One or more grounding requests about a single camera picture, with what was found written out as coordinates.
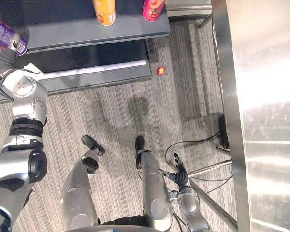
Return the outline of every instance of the snack can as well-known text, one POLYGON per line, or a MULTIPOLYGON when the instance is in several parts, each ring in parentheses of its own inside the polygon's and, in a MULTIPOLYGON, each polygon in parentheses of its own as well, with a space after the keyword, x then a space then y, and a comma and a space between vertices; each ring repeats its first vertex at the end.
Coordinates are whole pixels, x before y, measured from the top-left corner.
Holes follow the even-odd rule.
POLYGON ((144 19, 149 22, 157 21, 162 12, 164 4, 165 0, 145 0, 143 5, 144 19))
POLYGON ((109 26, 115 22, 115 0, 93 0, 93 5, 99 23, 109 26))
MULTIPOLYGON (((0 48, 5 50, 9 44, 11 37, 15 34, 15 31, 13 31, 8 25, 5 23, 2 23, 0 20, 0 48)), ((25 54, 27 51, 27 43, 24 39, 20 38, 20 42, 16 48, 16 55, 21 56, 25 54)))

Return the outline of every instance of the black cable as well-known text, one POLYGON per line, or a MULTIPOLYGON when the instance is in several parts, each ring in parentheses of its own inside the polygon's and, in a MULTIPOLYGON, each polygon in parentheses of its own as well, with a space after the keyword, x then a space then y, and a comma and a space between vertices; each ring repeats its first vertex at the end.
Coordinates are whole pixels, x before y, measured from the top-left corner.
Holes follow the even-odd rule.
POLYGON ((137 171, 137 175, 139 176, 139 178, 143 181, 143 179, 141 178, 140 173, 142 173, 141 171, 137 171))
MULTIPOLYGON (((232 176, 233 176, 233 172, 232 172, 232 164, 230 164, 230 173, 231 173, 231 176, 230 176, 230 177, 232 177, 232 176)), ((220 180, 206 180, 206 179, 197 178, 197 177, 194 177, 194 176, 192 176, 192 177, 190 177, 190 178, 197 179, 197 180, 202 180, 202 181, 208 181, 208 182, 217 182, 217 181, 225 181, 225 180, 229 180, 230 177, 225 178, 225 179, 220 179, 220 180)))
POLYGON ((168 160, 166 159, 166 154, 167 154, 168 150, 169 150, 172 146, 174 146, 174 145, 176 145, 176 144, 181 144, 181 143, 200 143, 200 142, 205 142, 205 141, 208 141, 208 140, 214 138, 214 137, 215 137, 216 135, 218 135, 219 133, 220 133, 220 132, 218 131, 216 134, 214 134, 214 135, 212 135, 212 136, 210 136, 210 137, 208 137, 208 138, 206 138, 206 139, 193 140, 193 141, 180 141, 180 142, 177 142, 177 143, 174 143, 174 144, 170 145, 170 146, 166 149, 166 151, 165 151, 165 153, 164 153, 164 157, 165 157, 166 162, 168 163, 168 165, 170 165, 170 163, 171 163, 171 162, 168 162, 168 160))
POLYGON ((185 222, 177 215, 177 213, 174 211, 173 209, 173 214, 178 218, 178 220, 180 220, 180 222, 185 226, 185 222))
POLYGON ((193 179, 197 179, 197 180, 202 180, 202 181, 208 181, 208 182, 218 182, 218 181, 224 181, 224 180, 228 180, 229 179, 229 177, 228 178, 226 178, 226 179, 221 179, 221 180, 205 180, 205 179, 201 179, 201 178, 197 178, 197 177, 190 177, 190 178, 193 178, 193 179))
POLYGON ((182 226, 181 226, 181 224, 180 224, 180 222, 178 220, 179 218, 177 216, 175 216, 174 212, 173 212, 173 216, 174 216, 175 220, 177 221, 177 224, 179 226, 180 232, 183 232, 183 228, 182 228, 182 226))
POLYGON ((218 188, 220 188, 220 187, 222 187, 223 185, 225 185, 231 178, 233 177, 233 175, 231 175, 225 182, 223 182, 221 185, 219 185, 218 187, 216 187, 216 188, 214 188, 214 189, 212 189, 212 190, 210 190, 210 191, 208 191, 206 194, 208 194, 208 193, 210 193, 210 192, 212 192, 212 191, 215 191, 216 189, 218 189, 218 188))

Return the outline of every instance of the gray shelf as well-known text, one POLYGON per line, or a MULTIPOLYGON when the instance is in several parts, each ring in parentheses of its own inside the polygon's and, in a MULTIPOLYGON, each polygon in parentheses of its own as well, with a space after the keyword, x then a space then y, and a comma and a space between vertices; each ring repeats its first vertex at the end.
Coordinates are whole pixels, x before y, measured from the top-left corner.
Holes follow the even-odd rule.
POLYGON ((28 41, 28 53, 164 37, 170 33, 164 8, 156 22, 142 16, 144 0, 116 0, 116 21, 96 20, 92 0, 0 1, 0 19, 28 41))
MULTIPOLYGON (((40 83, 48 94, 144 81, 152 76, 144 40, 25 54, 17 58, 16 67, 30 62, 44 73, 40 83)), ((5 101, 0 95, 0 102, 5 101)))

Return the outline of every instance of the stainless steel table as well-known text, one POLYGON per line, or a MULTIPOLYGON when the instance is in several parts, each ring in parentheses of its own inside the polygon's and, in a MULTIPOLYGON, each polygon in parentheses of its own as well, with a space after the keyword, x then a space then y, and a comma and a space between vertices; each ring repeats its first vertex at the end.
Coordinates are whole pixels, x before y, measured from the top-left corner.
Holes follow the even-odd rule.
POLYGON ((290 232, 290 0, 212 0, 238 231, 290 232))

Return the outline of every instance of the gray carpet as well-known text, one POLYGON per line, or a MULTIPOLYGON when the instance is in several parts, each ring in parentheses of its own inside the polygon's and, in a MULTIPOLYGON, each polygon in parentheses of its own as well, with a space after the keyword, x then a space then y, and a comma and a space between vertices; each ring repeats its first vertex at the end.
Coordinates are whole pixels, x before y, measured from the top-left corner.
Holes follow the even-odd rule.
MULTIPOLYGON (((171 23, 171 36, 147 40, 153 73, 147 82, 91 88, 49 96, 48 123, 43 139, 48 174, 34 186, 35 194, 22 210, 14 232, 59 232, 63 230, 61 189, 72 164, 86 152, 79 138, 93 136, 106 152, 100 168, 90 179, 96 210, 102 222, 142 214, 141 180, 134 160, 134 138, 143 135, 146 148, 155 154, 161 168, 172 171, 164 159, 165 149, 182 140, 206 138, 218 130, 218 112, 223 112, 212 46, 211 28, 198 31, 198 22, 171 23)), ((11 104, 0 104, 0 148, 11 123, 11 104)), ((176 145, 188 171, 228 156, 215 150, 218 139, 202 144, 176 145)), ((220 179, 230 175, 224 167, 200 178, 220 179)), ((222 182, 196 183, 209 191, 222 182)), ((168 188, 176 186, 167 181, 168 188)), ((209 194, 236 218, 233 181, 209 194)), ((231 231, 204 204, 203 215, 214 231, 231 231)), ((172 230, 179 231, 174 220, 172 230)))

